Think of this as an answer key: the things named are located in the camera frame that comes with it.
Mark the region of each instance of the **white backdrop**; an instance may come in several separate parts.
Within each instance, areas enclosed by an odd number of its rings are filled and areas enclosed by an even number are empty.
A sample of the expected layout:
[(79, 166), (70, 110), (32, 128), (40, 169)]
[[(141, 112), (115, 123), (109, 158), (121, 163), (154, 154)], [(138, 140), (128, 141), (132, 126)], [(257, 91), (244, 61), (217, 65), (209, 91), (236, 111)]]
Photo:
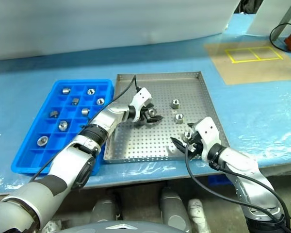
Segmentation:
[(239, 0), (0, 0), (0, 59), (221, 33)]

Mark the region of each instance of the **blue plastic bin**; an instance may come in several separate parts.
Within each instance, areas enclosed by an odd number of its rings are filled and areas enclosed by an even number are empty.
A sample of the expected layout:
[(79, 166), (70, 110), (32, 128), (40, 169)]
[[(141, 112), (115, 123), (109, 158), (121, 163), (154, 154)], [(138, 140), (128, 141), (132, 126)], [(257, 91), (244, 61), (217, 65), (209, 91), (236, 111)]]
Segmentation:
[[(70, 88), (69, 94), (63, 94), (63, 88)], [(88, 95), (88, 89), (95, 89), (95, 94)], [(36, 116), (25, 140), (17, 152), (11, 169), (16, 173), (35, 174), (53, 155), (60, 151), (86, 125), (88, 118), (92, 118), (105, 104), (113, 99), (114, 88), (111, 80), (60, 80), (57, 81), (47, 99)], [(78, 98), (77, 105), (72, 99)], [(96, 101), (104, 98), (104, 105), (97, 105)], [(89, 108), (88, 116), (82, 116), (82, 108)], [(57, 110), (57, 118), (50, 117), (50, 112)], [(61, 120), (68, 123), (66, 131), (59, 130)], [(40, 147), (37, 144), (41, 136), (48, 137), (48, 143)], [(92, 174), (95, 175), (103, 162), (104, 147), (96, 159)], [(49, 172), (48, 165), (41, 175)]]

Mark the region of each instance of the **black cable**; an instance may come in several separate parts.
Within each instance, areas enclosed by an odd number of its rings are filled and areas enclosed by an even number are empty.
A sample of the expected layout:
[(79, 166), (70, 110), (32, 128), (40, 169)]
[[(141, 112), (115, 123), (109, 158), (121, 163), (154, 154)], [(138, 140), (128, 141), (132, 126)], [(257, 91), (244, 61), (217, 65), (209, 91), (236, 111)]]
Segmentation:
[(234, 175), (234, 176), (238, 176), (238, 177), (242, 177), (244, 179), (250, 180), (250, 181), (252, 181), (254, 183), (257, 183), (257, 184), (261, 185), (263, 188), (267, 189), (268, 191), (270, 191), (278, 199), (278, 201), (280, 202), (280, 204), (282, 206), (282, 209), (284, 211), (284, 214), (285, 214), (286, 226), (287, 226), (287, 228), (290, 228), (290, 215), (289, 215), (289, 212), (288, 212), (288, 208), (287, 208), (285, 202), (283, 201), (283, 199), (273, 189), (271, 189), (269, 186), (263, 184), (260, 181), (257, 181), (256, 179), (253, 179), (253, 178), (251, 178), (249, 176), (245, 176), (245, 175), (242, 175), (242, 174), (239, 174), (237, 172), (233, 172), (233, 171), (221, 168), (221, 167), (218, 168), (218, 170), (222, 171), (222, 172), (225, 172), (225, 173), (228, 173), (230, 175)]
[(190, 166), (189, 166), (189, 157), (188, 157), (188, 151), (189, 151), (189, 143), (187, 143), (186, 147), (185, 147), (185, 153), (184, 153), (184, 157), (185, 157), (185, 165), (186, 168), (188, 170), (188, 173), (190, 175), (190, 177), (193, 179), (193, 181), (195, 181), (195, 183), (197, 183), (199, 186), (201, 186), (203, 189), (205, 189), (207, 192), (217, 196), (218, 198), (221, 198), (223, 200), (229, 201), (231, 203), (234, 204), (238, 204), (238, 205), (242, 205), (242, 206), (246, 206), (249, 208), (253, 208), (256, 210), (261, 211), (262, 213), (266, 214), (268, 217), (270, 217), (274, 222), (278, 223), (279, 219), (275, 218), (275, 216), (273, 216), (270, 212), (268, 212), (267, 210), (257, 206), (257, 205), (253, 205), (253, 204), (249, 204), (249, 203), (245, 203), (245, 202), (241, 202), (241, 201), (237, 201), (231, 198), (228, 198), (226, 196), (223, 196), (219, 193), (216, 193), (214, 191), (212, 191), (211, 189), (207, 188), (205, 185), (203, 185), (198, 179), (196, 179), (196, 177), (194, 176), (194, 174), (192, 173)]
[[(137, 86), (137, 81), (136, 81), (137, 77), (136, 75), (134, 75), (134, 77), (132, 78), (132, 80), (130, 81), (129, 85), (116, 97), (114, 98), (112, 101), (110, 101), (107, 105), (105, 105), (103, 108), (101, 108), (96, 114), (95, 116), (92, 117), (92, 119), (94, 119), (99, 113), (101, 113), (102, 110), (104, 110), (106, 107), (108, 107), (110, 104), (112, 104), (113, 102), (117, 101), (122, 95), (124, 95), (127, 90), (131, 87), (131, 85), (135, 82), (135, 86), (136, 86), (136, 89), (139, 88)], [(32, 178), (30, 179), (29, 182), (32, 182), (35, 180), (35, 178), (37, 178), (38, 175), (40, 175), (41, 171), (43, 169), (45, 169), (47, 167), (47, 165), (49, 165), (53, 160), (54, 158), (57, 156), (57, 154), (55, 154), (53, 157), (50, 158), (50, 160), (48, 160), (33, 176)]]
[(271, 31), (271, 33), (270, 33), (270, 35), (269, 35), (269, 40), (270, 40), (271, 44), (272, 44), (276, 49), (279, 49), (279, 50), (284, 51), (284, 52), (291, 52), (291, 50), (285, 50), (285, 49), (283, 49), (283, 48), (281, 48), (281, 47), (278, 47), (277, 45), (274, 44), (274, 42), (273, 42), (273, 40), (272, 40), (272, 34), (273, 34), (273, 32), (274, 32), (278, 27), (283, 26), (283, 25), (291, 25), (291, 23), (281, 23), (281, 24), (277, 25), (277, 26), (276, 26), (276, 27)]

